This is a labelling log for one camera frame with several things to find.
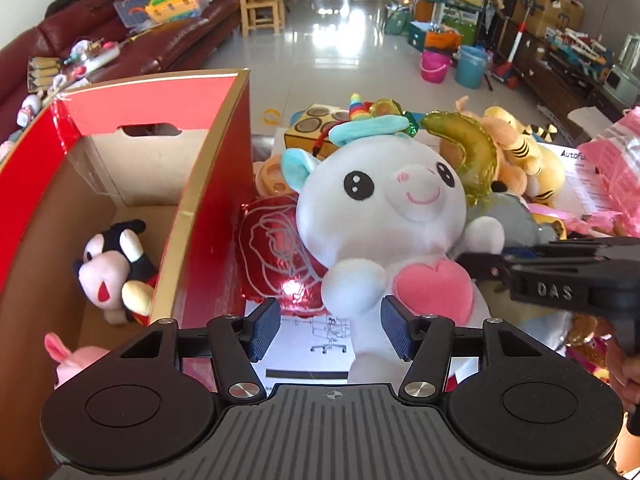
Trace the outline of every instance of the red foil balloon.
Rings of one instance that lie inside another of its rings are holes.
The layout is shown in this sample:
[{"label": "red foil balloon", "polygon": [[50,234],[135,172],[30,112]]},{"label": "red foil balloon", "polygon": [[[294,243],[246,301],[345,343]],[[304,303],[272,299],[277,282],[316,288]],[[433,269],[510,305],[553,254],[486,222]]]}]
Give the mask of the red foil balloon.
[{"label": "red foil balloon", "polygon": [[320,286],[326,269],[306,250],[296,227],[297,196],[256,199],[244,206],[238,232],[242,295],[274,297],[286,316],[325,314]]}]

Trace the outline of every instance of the yellow box with circles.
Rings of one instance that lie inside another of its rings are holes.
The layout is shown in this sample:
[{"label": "yellow box with circles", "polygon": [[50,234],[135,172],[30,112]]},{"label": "yellow box with circles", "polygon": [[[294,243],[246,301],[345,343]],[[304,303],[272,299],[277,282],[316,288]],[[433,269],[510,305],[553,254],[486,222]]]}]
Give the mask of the yellow box with circles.
[{"label": "yellow box with circles", "polygon": [[[321,133],[340,121],[348,120],[348,110],[335,106],[313,104],[285,132],[284,144],[287,148],[301,148],[312,153],[314,144]],[[320,153],[318,153],[318,158],[327,158],[337,149],[338,146],[326,139]]]}]

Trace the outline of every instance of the gray ribbed surface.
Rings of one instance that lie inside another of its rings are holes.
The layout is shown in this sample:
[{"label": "gray ribbed surface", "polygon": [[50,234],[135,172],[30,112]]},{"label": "gray ribbed surface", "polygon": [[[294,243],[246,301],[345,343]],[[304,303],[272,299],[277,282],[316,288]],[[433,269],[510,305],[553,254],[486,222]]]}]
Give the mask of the gray ribbed surface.
[{"label": "gray ribbed surface", "polygon": [[[338,391],[341,397],[331,394]],[[399,404],[386,386],[280,386],[229,410],[198,450],[136,480],[526,480],[471,453],[433,408]],[[54,480],[111,479],[64,466]],[[546,480],[615,480],[604,466]]]}]

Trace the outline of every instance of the pink smile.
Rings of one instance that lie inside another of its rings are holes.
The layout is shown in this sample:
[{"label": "pink smile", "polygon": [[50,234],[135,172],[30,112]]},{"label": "pink smile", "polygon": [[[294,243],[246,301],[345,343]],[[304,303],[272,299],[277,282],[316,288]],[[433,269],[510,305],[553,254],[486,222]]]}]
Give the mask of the pink smile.
[{"label": "pink smile", "polygon": [[429,205],[429,204],[433,204],[438,197],[440,196],[440,188],[438,188],[438,192],[436,193],[436,195],[432,198],[428,198],[427,200],[416,200],[411,193],[407,192],[406,197],[409,199],[409,202],[411,202],[412,204],[417,204],[417,205]]}]

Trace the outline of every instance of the blue bucket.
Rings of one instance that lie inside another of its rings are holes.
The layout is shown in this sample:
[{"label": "blue bucket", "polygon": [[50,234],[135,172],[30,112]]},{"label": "blue bucket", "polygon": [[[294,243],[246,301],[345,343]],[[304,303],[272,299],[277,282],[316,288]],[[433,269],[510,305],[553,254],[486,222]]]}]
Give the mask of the blue bucket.
[{"label": "blue bucket", "polygon": [[481,48],[467,45],[462,45],[458,52],[460,58],[456,70],[456,82],[472,90],[480,88],[489,63],[489,54]]}]

